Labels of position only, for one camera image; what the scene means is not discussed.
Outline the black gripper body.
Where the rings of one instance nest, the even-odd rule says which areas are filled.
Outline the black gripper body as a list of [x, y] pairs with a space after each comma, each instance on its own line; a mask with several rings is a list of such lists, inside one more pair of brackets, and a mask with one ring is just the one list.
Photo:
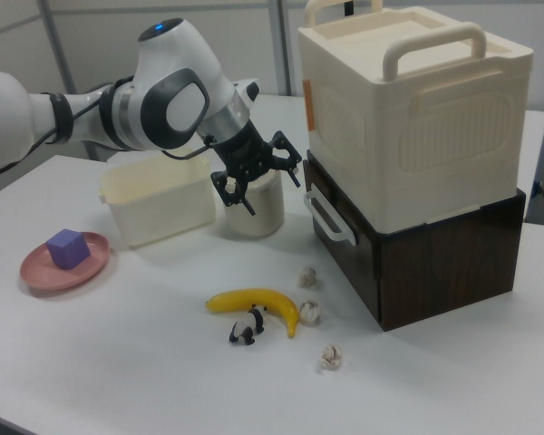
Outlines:
[[277, 169], [272, 148], [251, 121], [234, 137], [216, 142], [212, 148], [225, 165], [225, 170], [211, 174], [213, 182], [223, 182], [227, 177], [253, 181], [270, 169]]

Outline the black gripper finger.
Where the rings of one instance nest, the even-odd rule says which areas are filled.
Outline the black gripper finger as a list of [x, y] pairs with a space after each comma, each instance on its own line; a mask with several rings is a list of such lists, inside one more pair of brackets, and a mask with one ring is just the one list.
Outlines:
[[[275, 150], [284, 151], [282, 157], [275, 154]], [[281, 131], [277, 131], [272, 140], [267, 143], [267, 165], [270, 169], [281, 170], [288, 174], [297, 188], [300, 181], [296, 176], [297, 165], [300, 163], [300, 154]]]
[[229, 191], [228, 185], [228, 173], [226, 171], [217, 171], [210, 174], [212, 184], [218, 192], [223, 204], [226, 207], [232, 205], [243, 205], [251, 216], [256, 215], [256, 211], [250, 202], [246, 199], [246, 192], [248, 190], [249, 178], [247, 175], [238, 176], [234, 181], [234, 188]]

